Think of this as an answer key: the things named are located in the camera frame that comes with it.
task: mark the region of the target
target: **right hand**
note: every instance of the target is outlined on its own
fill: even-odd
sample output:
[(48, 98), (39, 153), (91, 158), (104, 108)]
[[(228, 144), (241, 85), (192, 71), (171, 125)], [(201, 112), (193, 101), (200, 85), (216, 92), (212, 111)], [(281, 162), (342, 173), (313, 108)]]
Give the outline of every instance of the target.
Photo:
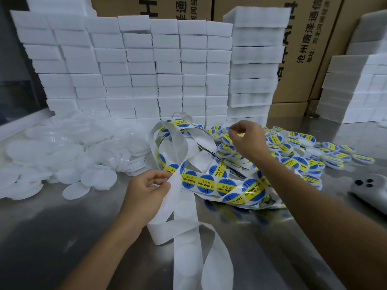
[(260, 160), (262, 157), (270, 155), (266, 144), (265, 130), (257, 123), (242, 120), (232, 125), (228, 134), (234, 142), (236, 150), (250, 161)]

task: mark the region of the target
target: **forearm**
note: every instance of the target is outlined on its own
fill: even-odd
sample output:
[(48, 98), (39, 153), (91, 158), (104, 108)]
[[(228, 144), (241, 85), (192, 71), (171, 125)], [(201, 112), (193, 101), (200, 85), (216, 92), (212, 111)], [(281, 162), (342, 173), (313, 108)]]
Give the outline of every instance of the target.
[(380, 274), (381, 269), (387, 269), (385, 229), (320, 193), (270, 155), (252, 161), (348, 289), (386, 282), (385, 275)]
[(72, 270), (59, 290), (105, 290), (123, 255), (140, 231), (135, 225), (122, 227), (116, 221)]

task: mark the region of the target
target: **metal table surface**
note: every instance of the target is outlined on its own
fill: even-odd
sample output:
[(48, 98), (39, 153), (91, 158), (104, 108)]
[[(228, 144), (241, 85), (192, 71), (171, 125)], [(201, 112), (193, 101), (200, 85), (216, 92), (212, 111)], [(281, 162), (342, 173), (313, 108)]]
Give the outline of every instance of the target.
[[(268, 126), (314, 135), (318, 141), (355, 146), (375, 158), (326, 168), (323, 192), (387, 226), (387, 217), (348, 193), (357, 172), (387, 175), (387, 130), (373, 122), (324, 119), (272, 120)], [(66, 201), (63, 184), (46, 184), (26, 200), (0, 200), (0, 288), (53, 289), (79, 262), (117, 215), (129, 177), (120, 173), (109, 191)], [(248, 211), (196, 196), (199, 220), (212, 224), (230, 252), (234, 289), (345, 289), (286, 209)], [(214, 236), (201, 229), (203, 253)], [(153, 244), (145, 228), (119, 264), (109, 289), (172, 289), (173, 244)]]

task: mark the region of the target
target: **left hand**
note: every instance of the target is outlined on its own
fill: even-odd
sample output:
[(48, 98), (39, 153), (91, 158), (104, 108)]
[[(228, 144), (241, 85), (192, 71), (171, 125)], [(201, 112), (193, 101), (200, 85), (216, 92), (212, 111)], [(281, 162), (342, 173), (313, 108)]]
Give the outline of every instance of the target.
[(171, 184), (165, 178), (171, 176), (172, 174), (166, 171), (153, 169), (133, 177), (126, 190), (116, 223), (125, 226), (126, 223), (133, 225), (134, 222), (140, 234), (160, 209), (164, 196), (171, 188)]

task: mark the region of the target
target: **hand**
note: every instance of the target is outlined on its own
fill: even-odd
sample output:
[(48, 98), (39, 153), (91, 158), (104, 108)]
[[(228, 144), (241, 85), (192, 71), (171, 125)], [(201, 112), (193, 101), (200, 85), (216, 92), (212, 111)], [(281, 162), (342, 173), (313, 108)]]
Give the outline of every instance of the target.
[(261, 158), (270, 155), (265, 140), (265, 130), (257, 123), (242, 120), (235, 123), (228, 130), (236, 150), (250, 161), (259, 161)]
[(139, 235), (160, 209), (164, 196), (171, 188), (165, 178), (171, 176), (172, 174), (166, 171), (153, 169), (133, 177), (126, 190), (115, 226), (132, 227), (129, 228), (132, 232), (135, 225)]

